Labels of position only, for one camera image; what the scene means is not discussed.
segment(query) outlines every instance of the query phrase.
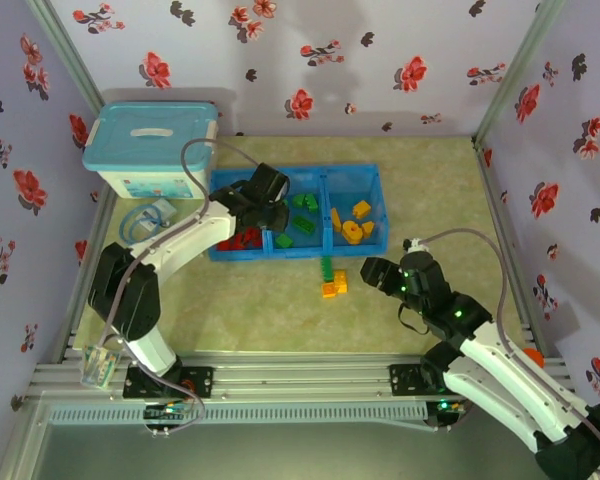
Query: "floral wallpaper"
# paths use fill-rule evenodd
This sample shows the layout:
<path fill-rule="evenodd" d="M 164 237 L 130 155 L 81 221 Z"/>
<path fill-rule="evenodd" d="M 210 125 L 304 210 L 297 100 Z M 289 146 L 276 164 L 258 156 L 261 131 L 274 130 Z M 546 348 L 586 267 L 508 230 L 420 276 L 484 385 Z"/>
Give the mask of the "floral wallpaper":
<path fill-rule="evenodd" d="M 600 401 L 600 1 L 567 2 L 485 141 L 544 335 Z"/>
<path fill-rule="evenodd" d="M 86 249 L 101 188 L 81 164 L 92 122 L 26 4 L 0 2 L 0 462 Z"/>
<path fill-rule="evenodd" d="M 107 102 L 213 101 L 222 134 L 471 135 L 538 0 L 50 3 Z"/>

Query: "orange building block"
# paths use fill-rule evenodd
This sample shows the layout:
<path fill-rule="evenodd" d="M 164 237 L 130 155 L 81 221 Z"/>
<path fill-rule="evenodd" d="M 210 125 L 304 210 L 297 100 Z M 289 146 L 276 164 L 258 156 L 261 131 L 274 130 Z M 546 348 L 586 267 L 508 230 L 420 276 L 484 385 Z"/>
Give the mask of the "orange building block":
<path fill-rule="evenodd" d="M 362 200 L 361 202 L 356 203 L 353 207 L 353 216 L 358 220 L 362 220 L 364 217 L 371 213 L 371 205 Z"/>
<path fill-rule="evenodd" d="M 375 227 L 376 224 L 373 222 L 365 222 L 362 224 L 362 236 L 364 238 L 369 238 L 371 236 L 371 234 L 373 233 L 373 227 Z"/>
<path fill-rule="evenodd" d="M 333 229 L 340 233 L 342 231 L 342 222 L 340 221 L 340 215 L 338 215 L 338 211 L 334 208 L 331 209 L 331 223 L 333 223 Z"/>
<path fill-rule="evenodd" d="M 362 229 L 353 220 L 347 220 L 342 224 L 342 236 L 351 245 L 358 245 L 362 241 Z"/>
<path fill-rule="evenodd" d="M 333 283 L 335 283 L 338 293 L 347 293 L 347 272 L 344 270 L 334 270 L 333 276 Z"/>
<path fill-rule="evenodd" d="M 335 297 L 338 293 L 336 284 L 333 282 L 327 282 L 322 284 L 322 298 Z"/>

